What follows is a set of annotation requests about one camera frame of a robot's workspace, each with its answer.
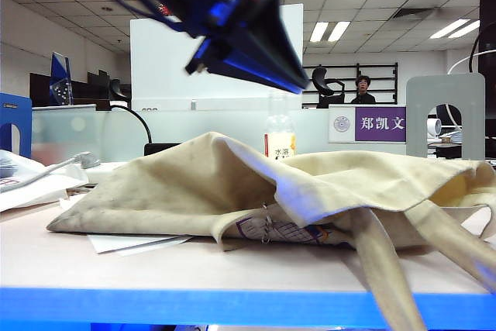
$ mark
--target metal clip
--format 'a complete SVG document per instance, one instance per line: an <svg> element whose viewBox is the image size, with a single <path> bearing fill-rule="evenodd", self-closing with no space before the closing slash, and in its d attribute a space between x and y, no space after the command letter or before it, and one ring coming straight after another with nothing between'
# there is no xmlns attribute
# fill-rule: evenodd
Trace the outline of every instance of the metal clip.
<svg viewBox="0 0 496 331"><path fill-rule="evenodd" d="M265 226L263 227L262 243L267 244L270 242L269 232L272 230L272 219L270 218L269 212L267 211L267 205L265 203L262 203L262 206L267 212L265 216Z"/></svg>

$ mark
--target ceiling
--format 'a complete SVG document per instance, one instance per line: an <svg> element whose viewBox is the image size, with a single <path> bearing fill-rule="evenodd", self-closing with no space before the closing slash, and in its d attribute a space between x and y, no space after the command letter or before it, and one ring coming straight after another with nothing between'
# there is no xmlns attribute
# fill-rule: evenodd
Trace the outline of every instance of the ceiling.
<svg viewBox="0 0 496 331"><path fill-rule="evenodd" d="M138 15L112 0L13 0L117 53L129 52L129 21ZM137 0L125 0L139 8ZM448 50L468 47L477 31L429 37L458 18L478 19L479 0L284 0L304 4L304 54ZM400 9L435 8L425 19L391 19ZM309 42L317 22L351 21L337 42Z"/></svg>

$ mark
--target black cable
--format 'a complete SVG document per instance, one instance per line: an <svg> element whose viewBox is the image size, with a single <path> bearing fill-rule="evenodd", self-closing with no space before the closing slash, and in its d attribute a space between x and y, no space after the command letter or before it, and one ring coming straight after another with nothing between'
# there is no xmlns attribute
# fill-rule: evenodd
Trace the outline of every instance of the black cable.
<svg viewBox="0 0 496 331"><path fill-rule="evenodd" d="M123 0L114 0L114 1L118 2L122 7L126 8L132 12L135 12L139 15L147 17L148 19L154 19L158 22L165 23L167 26L169 26L170 28L172 28L175 31L183 31L183 29L181 27L181 22L172 22L169 19L167 19L165 16L162 16L160 13L158 13L158 11L155 13L146 13L146 12L143 12L142 10L140 10L138 8L135 8L135 7L127 4Z"/></svg>
<svg viewBox="0 0 496 331"><path fill-rule="evenodd" d="M477 38L475 38L475 42L474 42L474 45L472 46L472 51L470 52L470 58L468 60L468 71L470 73L473 73L473 69L472 69L472 61L474 60L474 54L475 54L475 49L477 48L477 43L479 43L479 38L481 37L481 35L483 33L485 33L491 26L494 26L496 25L496 22L491 22L489 25L487 25L486 27L484 27L480 32L479 34L477 35Z"/></svg>
<svg viewBox="0 0 496 331"><path fill-rule="evenodd" d="M153 142L152 141L152 135L150 133L150 128L148 128L148 125L146 124L146 122L144 121L144 119L137 112L135 112L134 110L131 110L130 108L128 108L126 106L122 106L122 105L110 105L110 109L112 110L113 108L124 109L124 110L130 112L131 114L133 114L136 118L138 118L139 121L145 127L146 135L148 136L148 143L152 143Z"/></svg>

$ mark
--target beige cloth bag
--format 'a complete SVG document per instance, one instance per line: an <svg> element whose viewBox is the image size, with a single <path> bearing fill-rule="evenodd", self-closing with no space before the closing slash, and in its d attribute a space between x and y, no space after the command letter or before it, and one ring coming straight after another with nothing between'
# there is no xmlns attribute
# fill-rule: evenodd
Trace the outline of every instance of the beige cloth bag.
<svg viewBox="0 0 496 331"><path fill-rule="evenodd" d="M460 223L492 211L480 239ZM395 249L429 244L496 291L496 177L489 164L391 153L282 161L207 133L120 167L48 225L54 232L188 234L356 248L390 327L424 330Z"/></svg>

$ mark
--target logo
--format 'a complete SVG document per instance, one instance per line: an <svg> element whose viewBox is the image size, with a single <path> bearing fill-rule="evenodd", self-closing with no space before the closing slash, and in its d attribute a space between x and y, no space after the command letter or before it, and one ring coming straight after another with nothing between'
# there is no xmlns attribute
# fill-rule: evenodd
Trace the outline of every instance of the logo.
<svg viewBox="0 0 496 331"><path fill-rule="evenodd" d="M338 132L346 132L350 129L350 120L345 116L338 116L334 119L334 128Z"/></svg>

